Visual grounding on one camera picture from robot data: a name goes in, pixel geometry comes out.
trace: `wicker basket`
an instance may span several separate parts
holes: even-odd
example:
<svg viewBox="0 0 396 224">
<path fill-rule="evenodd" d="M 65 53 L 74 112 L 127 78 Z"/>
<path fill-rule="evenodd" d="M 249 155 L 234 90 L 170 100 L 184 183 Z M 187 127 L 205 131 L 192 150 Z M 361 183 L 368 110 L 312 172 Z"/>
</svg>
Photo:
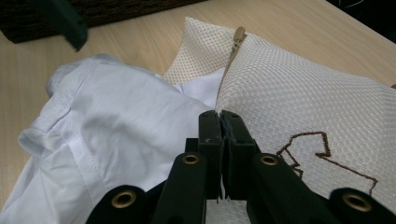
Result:
<svg viewBox="0 0 396 224">
<path fill-rule="evenodd" d="M 205 0 L 69 0 L 88 27 Z M 0 1 L 0 30 L 13 43 L 59 34 L 27 0 Z"/>
</svg>

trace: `mesh laundry bag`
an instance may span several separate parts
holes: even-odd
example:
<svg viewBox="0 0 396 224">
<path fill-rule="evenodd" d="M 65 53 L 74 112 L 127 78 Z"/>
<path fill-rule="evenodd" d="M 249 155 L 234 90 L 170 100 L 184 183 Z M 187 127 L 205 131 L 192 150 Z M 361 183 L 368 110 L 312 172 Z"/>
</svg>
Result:
<svg viewBox="0 0 396 224">
<path fill-rule="evenodd" d="M 187 18 L 180 51 L 164 78 L 184 82 L 224 67 L 233 33 Z M 315 193 L 329 197 L 333 189 L 359 189 L 396 212 L 396 90 L 247 34 L 221 84 L 217 110 L 239 114 L 261 151 L 294 165 Z M 241 217 L 244 204 L 231 206 L 230 214 Z M 217 209 L 208 205 L 209 221 L 233 223 L 211 212 Z"/>
</svg>

